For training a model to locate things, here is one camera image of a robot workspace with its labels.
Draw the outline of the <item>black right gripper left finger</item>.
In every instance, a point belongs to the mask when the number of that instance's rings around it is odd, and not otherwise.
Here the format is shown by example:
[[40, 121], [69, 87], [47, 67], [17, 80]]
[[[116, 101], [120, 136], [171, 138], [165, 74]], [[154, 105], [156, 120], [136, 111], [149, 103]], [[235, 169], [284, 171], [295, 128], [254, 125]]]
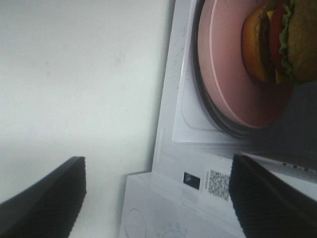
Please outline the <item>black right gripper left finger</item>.
[[72, 157], [0, 204], [0, 236], [69, 237], [86, 193], [85, 157]]

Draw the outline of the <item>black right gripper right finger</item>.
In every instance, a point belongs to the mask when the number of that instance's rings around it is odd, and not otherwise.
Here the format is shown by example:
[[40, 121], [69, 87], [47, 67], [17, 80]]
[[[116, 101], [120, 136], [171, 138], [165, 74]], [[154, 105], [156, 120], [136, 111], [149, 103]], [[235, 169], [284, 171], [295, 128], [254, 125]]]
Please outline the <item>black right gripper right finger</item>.
[[317, 236], [317, 202], [246, 155], [233, 157], [229, 194], [247, 238]]

